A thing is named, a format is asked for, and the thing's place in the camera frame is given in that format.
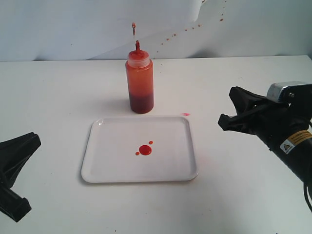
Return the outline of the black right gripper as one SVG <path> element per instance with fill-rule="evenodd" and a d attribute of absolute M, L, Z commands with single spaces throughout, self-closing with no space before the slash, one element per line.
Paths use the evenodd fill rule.
<path fill-rule="evenodd" d="M 236 116 L 221 114 L 223 131 L 255 134 L 302 182 L 312 179 L 312 115 L 291 104 L 268 102 L 241 87 L 230 89 Z"/>

